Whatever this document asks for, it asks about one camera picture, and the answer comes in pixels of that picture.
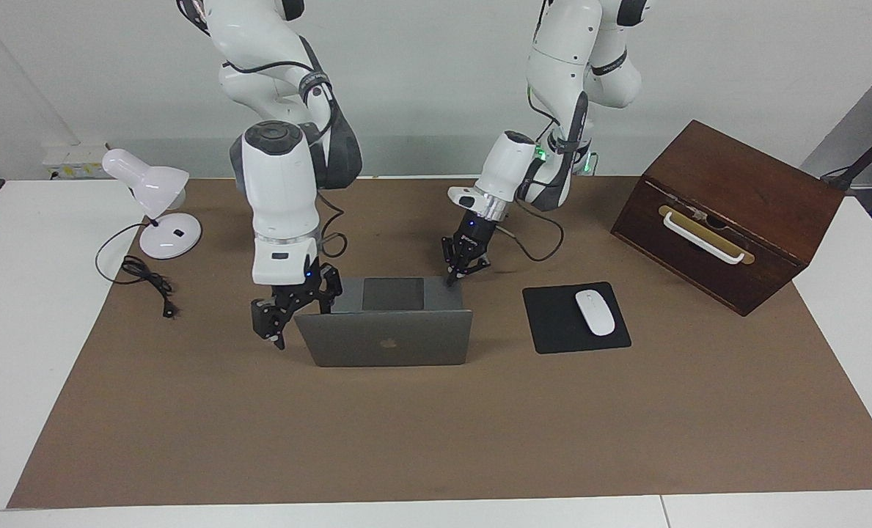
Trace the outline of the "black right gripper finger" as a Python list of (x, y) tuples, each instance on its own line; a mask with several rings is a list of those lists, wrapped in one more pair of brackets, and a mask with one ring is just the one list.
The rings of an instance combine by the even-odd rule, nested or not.
[(284, 350), (285, 325), (291, 320), (288, 305), (277, 303), (277, 298), (255, 298), (251, 301), (251, 314), (252, 331), (278, 350)]
[(331, 263), (324, 263), (320, 267), (320, 277), (324, 287), (320, 291), (320, 313), (331, 314), (335, 299), (342, 294), (342, 281), (338, 268)]

